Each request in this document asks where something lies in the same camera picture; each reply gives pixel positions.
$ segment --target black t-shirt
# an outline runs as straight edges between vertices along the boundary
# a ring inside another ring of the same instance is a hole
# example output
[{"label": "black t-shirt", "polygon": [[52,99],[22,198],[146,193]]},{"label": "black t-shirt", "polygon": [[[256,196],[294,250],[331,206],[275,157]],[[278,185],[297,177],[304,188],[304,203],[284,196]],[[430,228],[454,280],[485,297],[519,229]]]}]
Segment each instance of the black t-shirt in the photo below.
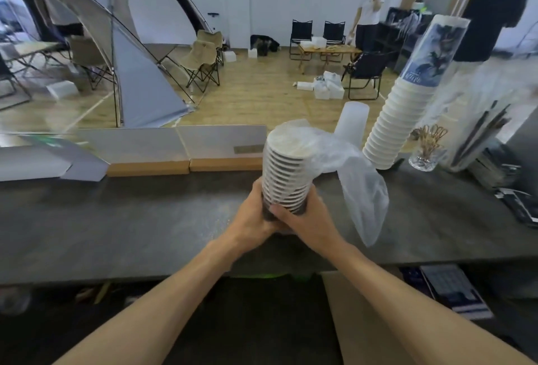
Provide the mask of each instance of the black t-shirt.
[{"label": "black t-shirt", "polygon": [[469,0],[462,17],[471,20],[456,54],[456,62],[488,60],[503,27],[515,27],[527,0]]}]

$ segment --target floor line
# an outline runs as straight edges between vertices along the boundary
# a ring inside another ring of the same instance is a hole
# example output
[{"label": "floor line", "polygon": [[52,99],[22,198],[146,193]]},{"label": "floor line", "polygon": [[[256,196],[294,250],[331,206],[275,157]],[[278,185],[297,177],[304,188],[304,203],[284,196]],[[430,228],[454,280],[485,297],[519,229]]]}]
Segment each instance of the floor line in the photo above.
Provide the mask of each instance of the floor line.
[{"label": "floor line", "polygon": [[114,94],[113,91],[111,91],[109,94],[104,96],[101,100],[99,100],[97,103],[95,103],[93,106],[91,106],[88,110],[84,111],[80,116],[78,116],[75,121],[71,124],[69,124],[64,131],[62,131],[61,134],[66,134],[69,130],[71,130],[74,126],[76,126],[85,116],[90,114],[92,111],[94,111],[102,102],[104,102],[107,98],[111,97]]}]

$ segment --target chair backrest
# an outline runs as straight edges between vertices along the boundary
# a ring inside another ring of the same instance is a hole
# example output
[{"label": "chair backrest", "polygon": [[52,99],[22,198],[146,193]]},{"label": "chair backrest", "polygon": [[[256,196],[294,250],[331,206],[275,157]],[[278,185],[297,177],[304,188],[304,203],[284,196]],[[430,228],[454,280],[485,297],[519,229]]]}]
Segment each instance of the chair backrest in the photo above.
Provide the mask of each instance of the chair backrest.
[{"label": "chair backrest", "polygon": [[354,63],[351,72],[352,78],[379,77],[387,67],[388,62],[396,52],[389,53],[361,53]]},{"label": "chair backrest", "polygon": [[4,58],[0,54],[0,79],[6,80],[7,78],[11,78],[11,77],[13,77],[13,74],[11,73],[11,70],[6,64]]},{"label": "chair backrest", "polygon": [[327,40],[327,42],[344,43],[344,28],[345,22],[333,24],[332,22],[325,21],[323,37]]},{"label": "chair backrest", "polygon": [[204,29],[200,29],[198,31],[198,34],[196,35],[197,40],[205,41],[205,42],[211,42],[215,45],[217,48],[222,48],[222,32],[217,31],[215,33],[211,33],[208,31],[205,31]]},{"label": "chair backrest", "polygon": [[191,55],[196,58],[200,64],[213,64],[217,60],[217,48],[214,43],[203,40],[195,40]]},{"label": "chair backrest", "polygon": [[299,22],[293,20],[292,22],[292,39],[311,40],[312,39],[312,21]]},{"label": "chair backrest", "polygon": [[67,41],[73,54],[73,63],[86,67],[105,64],[103,55],[92,38],[70,36]]}]

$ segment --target dark table surface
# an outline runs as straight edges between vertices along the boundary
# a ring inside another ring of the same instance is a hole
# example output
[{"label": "dark table surface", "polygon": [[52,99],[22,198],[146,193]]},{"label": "dark table surface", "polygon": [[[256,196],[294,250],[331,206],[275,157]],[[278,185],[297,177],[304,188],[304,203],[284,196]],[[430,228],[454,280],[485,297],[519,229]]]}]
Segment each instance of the dark table surface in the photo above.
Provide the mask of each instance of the dark table surface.
[{"label": "dark table surface", "polygon": [[[259,172],[0,183],[0,284],[167,276],[224,231]],[[390,207],[378,242],[356,232],[336,174],[315,180],[342,235],[382,265],[538,257],[538,230],[469,178],[404,163],[384,173]],[[294,235],[247,253],[232,275],[331,265]]]}]

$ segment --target tent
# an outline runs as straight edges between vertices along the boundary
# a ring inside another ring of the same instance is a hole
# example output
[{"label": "tent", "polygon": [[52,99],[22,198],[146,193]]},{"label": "tent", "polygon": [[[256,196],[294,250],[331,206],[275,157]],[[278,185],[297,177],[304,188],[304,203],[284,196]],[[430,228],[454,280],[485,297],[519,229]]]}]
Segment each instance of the tent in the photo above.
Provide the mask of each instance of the tent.
[{"label": "tent", "polygon": [[[138,37],[128,0],[58,0],[71,9],[114,69],[124,127],[155,127],[188,112]],[[204,28],[188,0],[177,0],[197,31]]]}]

